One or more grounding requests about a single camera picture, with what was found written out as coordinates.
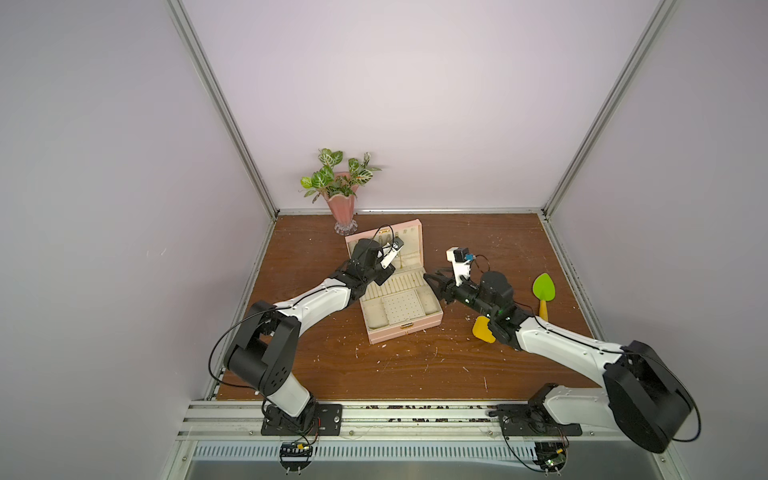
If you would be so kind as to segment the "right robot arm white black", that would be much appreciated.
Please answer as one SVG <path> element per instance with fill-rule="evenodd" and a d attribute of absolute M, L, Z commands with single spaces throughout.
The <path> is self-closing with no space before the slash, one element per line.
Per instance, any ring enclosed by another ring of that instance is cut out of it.
<path fill-rule="evenodd" d="M 699 413 L 683 383 L 643 342 L 620 345 L 558 327 L 519 305 L 506 277 L 496 271 L 479 283 L 442 272 L 424 279 L 438 299 L 477 313 L 479 338 L 548 358 L 593 382 L 591 388 L 550 383 L 539 389 L 528 409 L 548 427 L 619 431 L 644 450 L 663 453 L 679 441 L 688 417 Z"/>

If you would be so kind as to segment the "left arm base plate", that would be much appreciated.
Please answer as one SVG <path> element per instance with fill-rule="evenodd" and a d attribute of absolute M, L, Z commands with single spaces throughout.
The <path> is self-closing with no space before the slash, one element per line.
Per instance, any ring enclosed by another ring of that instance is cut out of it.
<path fill-rule="evenodd" d="M 266 403 L 262 416 L 262 436 L 339 436 L 343 406 L 311 401 L 297 417 L 292 417 L 276 405 Z"/>

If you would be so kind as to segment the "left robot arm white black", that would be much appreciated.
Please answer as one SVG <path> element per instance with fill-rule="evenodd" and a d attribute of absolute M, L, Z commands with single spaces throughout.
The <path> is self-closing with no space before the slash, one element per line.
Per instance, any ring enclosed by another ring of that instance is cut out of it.
<path fill-rule="evenodd" d="M 319 285 L 275 304 L 259 301 L 230 328 L 234 334 L 223 367 L 242 382 L 240 389 L 263 397 L 274 427 L 306 435 L 320 427 L 315 397 L 292 373 L 301 335 L 329 315 L 358 301 L 371 283 L 383 285 L 395 272 L 404 246 L 393 236 L 387 244 L 364 238 L 352 256 Z"/>

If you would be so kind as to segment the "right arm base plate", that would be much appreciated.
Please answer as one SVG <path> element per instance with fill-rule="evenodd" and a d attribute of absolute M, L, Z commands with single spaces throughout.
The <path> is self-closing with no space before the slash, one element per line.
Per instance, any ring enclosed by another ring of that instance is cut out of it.
<path fill-rule="evenodd" d="M 487 415 L 495 418 L 507 437 L 578 437 L 579 424 L 557 423 L 545 410 L 528 404 L 499 404 Z"/>

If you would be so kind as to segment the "pink jewelry box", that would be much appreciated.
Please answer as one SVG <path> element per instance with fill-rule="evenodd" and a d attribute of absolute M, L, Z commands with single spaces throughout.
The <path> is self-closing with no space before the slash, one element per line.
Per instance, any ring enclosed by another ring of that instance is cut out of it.
<path fill-rule="evenodd" d="M 348 236 L 347 250 L 364 238 L 375 239 L 384 253 L 392 237 L 403 241 L 392 265 L 394 273 L 381 285 L 371 283 L 360 299 L 369 341 L 382 343 L 419 330 L 436 327 L 443 318 L 437 297 L 424 280 L 423 227 L 415 219 Z"/>

